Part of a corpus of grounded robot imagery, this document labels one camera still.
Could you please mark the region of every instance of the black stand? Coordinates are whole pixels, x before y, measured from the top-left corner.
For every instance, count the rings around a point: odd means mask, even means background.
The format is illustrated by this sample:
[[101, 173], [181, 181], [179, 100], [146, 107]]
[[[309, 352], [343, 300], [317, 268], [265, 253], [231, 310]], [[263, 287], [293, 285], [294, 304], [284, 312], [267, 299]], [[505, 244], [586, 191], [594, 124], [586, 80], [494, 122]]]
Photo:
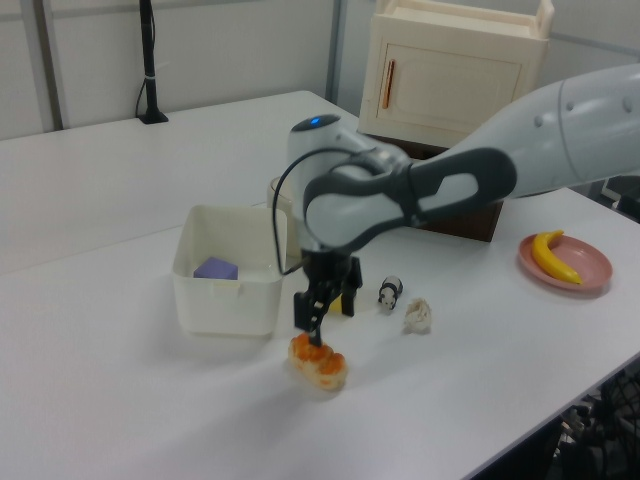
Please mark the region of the black stand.
[[158, 97], [156, 94], [156, 67], [153, 60], [153, 30], [151, 21], [151, 0], [140, 0], [140, 24], [142, 27], [142, 54], [144, 55], [145, 89], [147, 90], [147, 112], [138, 118], [142, 123], [168, 122], [167, 116], [158, 109]]

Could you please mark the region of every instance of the panda toy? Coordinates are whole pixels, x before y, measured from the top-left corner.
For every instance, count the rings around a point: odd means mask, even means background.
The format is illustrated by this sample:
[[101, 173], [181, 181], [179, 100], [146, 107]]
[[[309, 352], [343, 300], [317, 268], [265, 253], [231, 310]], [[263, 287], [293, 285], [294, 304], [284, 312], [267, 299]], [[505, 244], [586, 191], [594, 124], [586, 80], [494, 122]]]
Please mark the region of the panda toy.
[[380, 291], [378, 292], [378, 303], [381, 303], [387, 310], [396, 308], [396, 301], [402, 293], [402, 282], [396, 276], [390, 275], [384, 279]]

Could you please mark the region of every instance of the orange handle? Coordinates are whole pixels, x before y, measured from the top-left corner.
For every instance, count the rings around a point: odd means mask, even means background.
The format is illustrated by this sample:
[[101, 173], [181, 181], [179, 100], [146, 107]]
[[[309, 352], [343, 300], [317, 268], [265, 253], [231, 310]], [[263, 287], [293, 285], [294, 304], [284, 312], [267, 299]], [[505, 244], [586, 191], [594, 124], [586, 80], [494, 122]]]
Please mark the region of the orange handle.
[[384, 86], [384, 97], [382, 97], [382, 108], [389, 108], [389, 100], [391, 99], [391, 83], [393, 82], [393, 71], [396, 67], [395, 60], [389, 60], [389, 66], [387, 67], [387, 82]]

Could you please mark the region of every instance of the orange food item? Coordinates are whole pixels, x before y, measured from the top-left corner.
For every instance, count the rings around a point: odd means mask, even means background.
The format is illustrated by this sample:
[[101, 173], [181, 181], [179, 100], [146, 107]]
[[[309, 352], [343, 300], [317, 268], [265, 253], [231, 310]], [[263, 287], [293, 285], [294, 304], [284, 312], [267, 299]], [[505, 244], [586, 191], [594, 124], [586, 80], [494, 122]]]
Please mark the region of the orange food item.
[[349, 371], [342, 355], [334, 353], [326, 343], [321, 347], [312, 345], [306, 332], [291, 339], [289, 361], [311, 383], [324, 390], [343, 386]]

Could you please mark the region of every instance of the wooden cabinet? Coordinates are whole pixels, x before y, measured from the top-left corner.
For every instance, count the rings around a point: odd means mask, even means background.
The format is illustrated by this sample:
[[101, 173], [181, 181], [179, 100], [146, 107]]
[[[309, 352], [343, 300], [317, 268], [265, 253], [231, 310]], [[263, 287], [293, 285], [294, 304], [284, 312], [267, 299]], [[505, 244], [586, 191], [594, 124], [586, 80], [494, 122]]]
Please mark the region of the wooden cabinet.
[[372, 21], [359, 130], [451, 147], [533, 90], [553, 6], [537, 16], [381, 0]]

